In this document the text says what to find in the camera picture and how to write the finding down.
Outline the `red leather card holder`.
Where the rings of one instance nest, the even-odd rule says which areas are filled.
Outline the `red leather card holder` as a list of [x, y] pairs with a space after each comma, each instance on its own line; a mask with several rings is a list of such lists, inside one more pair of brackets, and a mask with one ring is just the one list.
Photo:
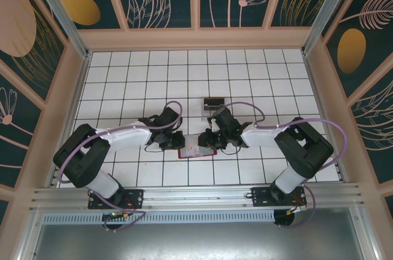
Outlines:
[[[192, 134], [192, 135], [184, 135], [184, 139], [185, 139], [184, 147], [177, 150], [179, 159], [196, 159], [199, 157], [215, 156], [217, 154], [217, 151], [215, 149], [210, 149], [199, 145], [198, 139], [200, 135], [201, 135], [200, 133]], [[185, 155], [185, 146], [190, 143], [198, 143], [200, 147], [200, 155], [195, 157], [187, 157]]]

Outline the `clear acrylic card stand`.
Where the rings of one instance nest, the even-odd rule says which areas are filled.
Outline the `clear acrylic card stand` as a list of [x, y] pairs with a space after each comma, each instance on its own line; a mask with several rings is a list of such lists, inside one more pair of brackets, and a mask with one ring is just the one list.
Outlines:
[[[223, 98], [223, 97], [205, 97], [205, 98]], [[208, 117], [211, 117], [216, 111], [205, 111], [203, 109], [203, 100], [202, 100], [201, 117], [203, 120], [206, 120]]]

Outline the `grey metal sheet panel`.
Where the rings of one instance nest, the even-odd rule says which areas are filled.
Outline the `grey metal sheet panel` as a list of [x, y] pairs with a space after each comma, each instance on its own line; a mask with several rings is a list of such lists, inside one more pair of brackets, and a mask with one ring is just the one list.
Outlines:
[[279, 229], [270, 223], [43, 226], [21, 260], [377, 260], [347, 220]]

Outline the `aluminium mounting rail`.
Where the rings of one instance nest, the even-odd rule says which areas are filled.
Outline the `aluminium mounting rail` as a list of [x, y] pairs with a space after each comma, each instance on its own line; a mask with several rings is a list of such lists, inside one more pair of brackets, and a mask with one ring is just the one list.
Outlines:
[[[365, 200], [355, 183], [307, 184], [314, 194], [318, 208], [359, 207]], [[246, 197], [251, 185], [145, 187], [144, 211], [207, 211], [250, 210]], [[30, 211], [87, 211], [88, 191], [76, 188], [36, 189], [29, 203]]]

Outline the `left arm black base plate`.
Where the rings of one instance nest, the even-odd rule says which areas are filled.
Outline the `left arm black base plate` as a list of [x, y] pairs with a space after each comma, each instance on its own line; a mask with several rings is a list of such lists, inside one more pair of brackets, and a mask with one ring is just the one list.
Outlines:
[[106, 210], [114, 209], [110, 204], [121, 209], [141, 209], [144, 200], [144, 191], [142, 189], [118, 190], [112, 197], [101, 199], [97, 194], [88, 191], [88, 209], [89, 210]]

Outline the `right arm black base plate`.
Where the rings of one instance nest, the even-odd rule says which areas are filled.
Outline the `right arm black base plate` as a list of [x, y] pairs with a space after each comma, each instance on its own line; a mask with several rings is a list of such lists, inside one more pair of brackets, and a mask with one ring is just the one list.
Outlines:
[[254, 207], [288, 207], [307, 205], [304, 187], [297, 186], [290, 194], [273, 187], [253, 187], [251, 200]]

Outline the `aluminium upright post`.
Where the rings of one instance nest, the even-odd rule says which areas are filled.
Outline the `aluminium upright post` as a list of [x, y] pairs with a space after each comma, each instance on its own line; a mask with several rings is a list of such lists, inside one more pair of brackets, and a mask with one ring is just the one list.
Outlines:
[[307, 57], [308, 54], [312, 51], [320, 35], [322, 34], [322, 31], [329, 22], [329, 19], [333, 16], [333, 13], [338, 8], [340, 2], [341, 0], [324, 0], [302, 45], [303, 56]]
[[66, 9], [64, 8], [61, 0], [46, 0], [49, 6], [52, 8], [56, 18], [59, 20], [60, 25], [65, 30], [68, 38], [71, 40], [72, 44], [76, 48], [78, 54], [86, 59], [88, 55], [88, 49], [86, 48], [81, 36], [78, 33], [78, 30], [68, 15]]

